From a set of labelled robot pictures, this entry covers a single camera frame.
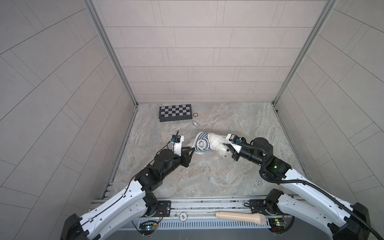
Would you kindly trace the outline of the blue white striped shirt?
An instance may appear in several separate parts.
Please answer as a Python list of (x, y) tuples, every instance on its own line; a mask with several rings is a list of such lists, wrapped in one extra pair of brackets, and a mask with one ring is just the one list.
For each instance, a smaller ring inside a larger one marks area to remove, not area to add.
[(193, 148), (195, 149), (195, 153), (198, 155), (203, 155), (207, 152), (213, 151), (210, 134), (204, 132), (198, 133), (194, 140)]

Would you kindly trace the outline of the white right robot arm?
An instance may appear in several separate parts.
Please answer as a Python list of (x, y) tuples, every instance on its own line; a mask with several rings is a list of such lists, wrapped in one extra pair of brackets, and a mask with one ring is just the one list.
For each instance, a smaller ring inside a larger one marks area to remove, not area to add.
[(370, 234), (381, 236), (371, 226), (368, 209), (360, 204), (343, 201), (315, 185), (291, 165), (273, 154), (273, 146), (264, 138), (256, 138), (250, 144), (245, 138), (229, 134), (226, 146), (238, 161), (244, 158), (260, 166), (261, 178), (301, 196), (305, 203), (276, 189), (270, 192), (272, 206), (284, 214), (322, 230), (334, 240), (366, 240)]

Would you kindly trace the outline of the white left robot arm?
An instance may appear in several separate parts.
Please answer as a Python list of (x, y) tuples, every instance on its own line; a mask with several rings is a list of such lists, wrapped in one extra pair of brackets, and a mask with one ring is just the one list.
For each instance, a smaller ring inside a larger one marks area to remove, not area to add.
[(111, 199), (88, 213), (72, 214), (64, 223), (62, 240), (105, 240), (129, 221), (155, 213), (153, 192), (179, 166), (188, 167), (195, 149), (183, 147), (179, 155), (162, 149), (131, 182)]

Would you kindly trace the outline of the white fluffy teddy bear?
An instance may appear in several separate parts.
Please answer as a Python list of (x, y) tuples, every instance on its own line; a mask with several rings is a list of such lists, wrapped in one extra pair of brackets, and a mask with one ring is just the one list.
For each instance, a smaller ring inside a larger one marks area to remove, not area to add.
[(210, 143), (210, 148), (218, 153), (222, 157), (226, 157), (228, 155), (227, 144), (230, 144), (230, 141), (226, 139), (226, 136), (208, 133), (208, 139)]

